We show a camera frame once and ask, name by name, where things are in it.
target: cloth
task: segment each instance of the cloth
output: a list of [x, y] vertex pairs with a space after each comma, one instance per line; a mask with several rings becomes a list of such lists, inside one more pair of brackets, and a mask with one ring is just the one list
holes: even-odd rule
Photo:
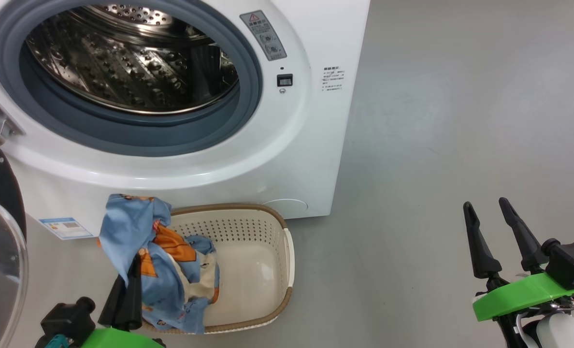
[[202, 334], [205, 308], [218, 300], [216, 249], [204, 236], [183, 238], [166, 228], [170, 209], [158, 198], [113, 194], [106, 205], [100, 244], [126, 284], [135, 254], [141, 256], [146, 321], [158, 330]]

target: washing machine door opening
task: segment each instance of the washing machine door opening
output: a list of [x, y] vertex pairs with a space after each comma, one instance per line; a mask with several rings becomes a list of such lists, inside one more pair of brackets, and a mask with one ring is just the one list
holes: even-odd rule
[[2, 11], [0, 82], [61, 136], [116, 154], [174, 156], [228, 139], [258, 106], [254, 50], [202, 2], [33, 3]]
[[64, 88], [139, 115], [193, 112], [238, 83], [231, 59], [212, 38], [150, 7], [78, 7], [42, 22], [26, 44]]

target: instruction label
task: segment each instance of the instruction label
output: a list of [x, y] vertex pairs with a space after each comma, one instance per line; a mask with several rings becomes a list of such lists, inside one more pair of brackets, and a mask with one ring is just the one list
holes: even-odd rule
[[89, 238], [89, 233], [77, 220], [71, 217], [42, 218], [40, 222], [61, 240]]
[[345, 80], [345, 70], [340, 66], [329, 66], [324, 68], [322, 73], [322, 92], [331, 90], [342, 90]]
[[269, 61], [287, 58], [287, 52], [285, 52], [281, 40], [262, 11], [245, 13], [240, 15], [240, 18], [255, 36]]

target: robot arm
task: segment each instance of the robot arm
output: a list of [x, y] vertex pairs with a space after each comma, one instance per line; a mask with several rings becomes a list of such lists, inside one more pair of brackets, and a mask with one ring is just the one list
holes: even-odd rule
[[90, 313], [94, 302], [81, 297], [76, 304], [57, 304], [42, 319], [44, 335], [35, 348], [163, 348], [160, 339], [131, 333], [141, 327], [141, 259], [128, 270], [128, 286], [121, 276], [113, 283], [96, 328]]
[[[501, 264], [492, 255], [480, 231], [471, 203], [463, 206], [474, 276], [487, 279], [487, 291], [477, 293], [478, 321], [500, 326], [508, 348], [574, 348], [574, 243], [555, 239], [541, 247], [506, 198], [500, 198], [506, 223], [521, 251], [521, 266], [531, 275], [509, 283], [499, 276]], [[541, 264], [547, 263], [546, 270]], [[525, 326], [522, 319], [544, 316]]]

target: green bracket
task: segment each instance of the green bracket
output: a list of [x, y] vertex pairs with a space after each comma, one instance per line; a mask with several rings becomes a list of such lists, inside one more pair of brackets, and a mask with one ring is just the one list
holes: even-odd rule
[[566, 290], [548, 274], [540, 273], [491, 291], [473, 307], [478, 321], [485, 321], [573, 294], [574, 290]]
[[82, 348], [162, 348], [149, 337], [115, 329], [97, 329]]

